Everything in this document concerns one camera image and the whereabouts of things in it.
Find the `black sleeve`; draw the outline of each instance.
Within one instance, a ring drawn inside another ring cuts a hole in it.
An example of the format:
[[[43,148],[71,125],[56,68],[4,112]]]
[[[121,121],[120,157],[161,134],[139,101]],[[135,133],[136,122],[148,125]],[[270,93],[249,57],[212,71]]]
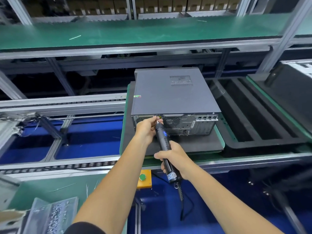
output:
[[[88,222],[76,222],[71,224],[64,234],[105,234],[96,225]]]

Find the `hand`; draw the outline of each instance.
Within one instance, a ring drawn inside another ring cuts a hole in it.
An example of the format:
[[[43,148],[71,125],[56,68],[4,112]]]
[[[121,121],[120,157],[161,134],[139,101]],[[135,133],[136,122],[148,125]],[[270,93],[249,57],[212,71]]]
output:
[[[163,161],[164,158],[167,158],[172,165],[180,171],[183,179],[188,180],[189,171],[191,171],[192,167],[196,166],[196,164],[184,152],[181,145],[172,140],[170,140],[169,143],[171,145],[171,150],[159,151],[154,154],[154,158],[160,159],[161,161]],[[161,169],[166,173],[163,162],[161,163]]]
[[[139,122],[137,124],[135,136],[138,137],[146,146],[148,146],[153,141],[153,137],[156,134],[155,132],[156,119],[160,123],[163,123],[162,119],[154,116],[154,117],[145,119],[142,122]]]

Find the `sticker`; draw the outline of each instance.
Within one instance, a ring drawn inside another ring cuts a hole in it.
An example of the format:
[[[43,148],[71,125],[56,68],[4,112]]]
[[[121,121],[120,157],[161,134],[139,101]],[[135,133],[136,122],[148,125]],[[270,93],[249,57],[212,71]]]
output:
[[[167,178],[168,178],[169,181],[174,179],[174,178],[176,178],[176,177],[177,177],[177,174],[175,174],[175,173],[170,173],[170,174],[167,175]]]

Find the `clear plastic tray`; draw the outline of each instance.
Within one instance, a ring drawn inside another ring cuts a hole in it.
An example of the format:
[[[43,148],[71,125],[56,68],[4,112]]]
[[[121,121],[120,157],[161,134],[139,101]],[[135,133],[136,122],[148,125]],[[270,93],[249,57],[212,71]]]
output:
[[[23,234],[63,234],[77,214],[78,197],[48,203],[35,198]]]

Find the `forearm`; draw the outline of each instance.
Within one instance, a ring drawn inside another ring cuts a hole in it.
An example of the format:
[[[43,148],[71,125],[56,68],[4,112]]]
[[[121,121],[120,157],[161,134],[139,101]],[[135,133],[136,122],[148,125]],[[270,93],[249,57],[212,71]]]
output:
[[[107,234],[121,233],[138,184],[147,145],[134,137],[115,166],[88,197],[74,222],[87,221]]]
[[[282,233],[199,166],[193,166],[189,180],[225,233]]]

